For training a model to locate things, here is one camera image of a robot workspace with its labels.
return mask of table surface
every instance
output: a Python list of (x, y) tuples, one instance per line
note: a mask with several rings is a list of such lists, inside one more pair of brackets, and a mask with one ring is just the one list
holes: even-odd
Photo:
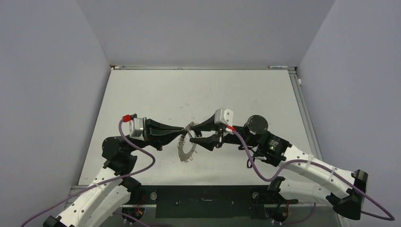
[[(239, 126), (251, 115), (262, 115), (269, 122), (270, 132), (311, 153), (286, 70), (112, 70), (78, 184), (90, 184), (103, 166), (102, 142), (119, 135), (121, 116), (137, 113), (138, 117), (185, 127), (191, 121), (200, 123), (210, 118), (219, 108), (234, 111), (234, 125)], [(123, 131), (128, 134), (127, 123)], [(252, 169), (246, 168), (247, 156), (236, 145), (224, 144), (214, 151), (198, 146), (193, 161), (182, 163), (177, 144), (178, 138), (163, 151), (147, 147), (156, 163), (134, 177), (143, 185), (264, 184)], [(187, 142), (184, 150), (190, 147)], [(138, 155), (134, 171), (151, 162), (139, 151), (132, 154)], [(256, 165), (266, 177), (277, 171), (260, 161)], [(309, 182), (288, 170), (281, 176)]]

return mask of white tabletop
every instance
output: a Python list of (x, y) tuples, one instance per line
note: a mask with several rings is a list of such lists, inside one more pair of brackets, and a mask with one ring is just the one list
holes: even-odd
[[(269, 131), (290, 141), (305, 153), (311, 149), (286, 70), (113, 70), (107, 84), (100, 113), (79, 180), (88, 185), (103, 166), (102, 142), (118, 136), (121, 116), (138, 117), (185, 127), (211, 117), (219, 108), (234, 111), (234, 125), (242, 126), (254, 114), (264, 116)], [(123, 124), (128, 134), (128, 124)], [(265, 184), (252, 169), (246, 168), (247, 156), (237, 145), (224, 144), (208, 151), (196, 148), (193, 161), (180, 162), (178, 138), (163, 151), (146, 147), (156, 157), (155, 165), (134, 176), (143, 185), (256, 185)], [(189, 151), (190, 143), (185, 145)], [(139, 151), (134, 171), (149, 165), (151, 159)], [(276, 168), (256, 161), (265, 176)], [(308, 181), (284, 170), (286, 178)]]

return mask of wall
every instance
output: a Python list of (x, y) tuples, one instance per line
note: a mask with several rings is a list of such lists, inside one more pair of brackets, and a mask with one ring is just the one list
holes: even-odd
[(75, 0), (2, 0), (0, 31), (0, 223), (15, 227), (77, 182), (110, 66)]
[[(298, 68), (325, 161), (369, 173), (368, 193), (401, 226), (401, 2), (337, 0)], [(384, 215), (369, 201), (364, 210)]]
[(334, 0), (77, 0), (114, 65), (301, 62)]

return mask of curved metal object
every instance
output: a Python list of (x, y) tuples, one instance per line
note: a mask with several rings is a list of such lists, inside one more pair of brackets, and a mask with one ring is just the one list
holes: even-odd
[(180, 157), (181, 162), (188, 162), (188, 160), (193, 160), (192, 154), (195, 152), (195, 147), (196, 144), (193, 143), (192, 144), (192, 148), (188, 153), (184, 152), (184, 143), (185, 143), (185, 137), (188, 134), (190, 138), (192, 138), (192, 135), (190, 134), (191, 131), (191, 127), (194, 126), (195, 123), (191, 122), (187, 125), (187, 127), (185, 127), (185, 132), (180, 136), (179, 140), (178, 140), (178, 157)]

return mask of silver bolt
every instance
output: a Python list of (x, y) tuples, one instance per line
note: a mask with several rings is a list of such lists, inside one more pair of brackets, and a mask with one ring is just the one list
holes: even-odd
[(258, 192), (253, 192), (252, 193), (252, 198), (256, 199), (259, 196)]
[(157, 193), (156, 192), (152, 192), (151, 194), (150, 194), (150, 199), (151, 200), (155, 200), (157, 198)]

